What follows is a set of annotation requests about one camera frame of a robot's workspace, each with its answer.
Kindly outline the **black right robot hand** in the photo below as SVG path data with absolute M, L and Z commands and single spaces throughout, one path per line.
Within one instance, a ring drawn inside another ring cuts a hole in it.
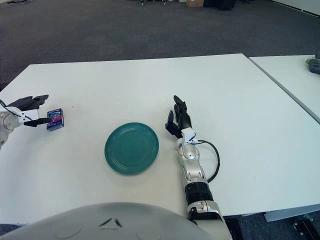
M 182 130 L 192 128 L 191 118 L 187 113 L 187 105 L 177 95 L 173 96 L 174 112 L 169 111 L 165 129 L 178 139 L 182 138 Z

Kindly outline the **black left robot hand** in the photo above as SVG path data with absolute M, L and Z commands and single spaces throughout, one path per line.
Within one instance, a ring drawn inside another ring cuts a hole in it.
M 14 113 L 13 115 L 22 118 L 24 121 L 23 124 L 28 127 L 37 127 L 42 124 L 50 124 L 53 120 L 48 117 L 40 118 L 32 116 L 30 112 L 38 110 L 41 105 L 45 103 L 45 101 L 49 98 L 48 94 L 40 95 L 40 96 L 27 96 L 24 98 L 20 98 L 9 105 L 6 105 L 5 108 L 9 110 L 9 112 Z

